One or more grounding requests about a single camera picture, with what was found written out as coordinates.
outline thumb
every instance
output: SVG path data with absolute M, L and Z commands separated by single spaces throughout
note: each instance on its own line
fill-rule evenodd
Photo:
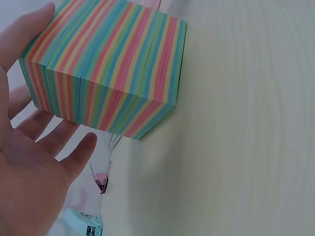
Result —
M 5 145 L 8 128 L 9 86 L 6 73 L 26 46 L 42 32 L 55 13 L 49 3 L 41 9 L 25 14 L 0 33 L 0 151 Z
M 73 182 L 83 171 L 94 152 L 96 142 L 96 134 L 88 133 L 76 149 L 67 158 L 60 162 L 68 172 L 71 182 Z

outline sticky note pad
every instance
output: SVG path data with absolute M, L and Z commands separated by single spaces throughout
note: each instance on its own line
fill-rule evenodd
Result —
M 126 0 L 67 0 L 19 62 L 36 107 L 140 139 L 176 105 L 186 27 Z

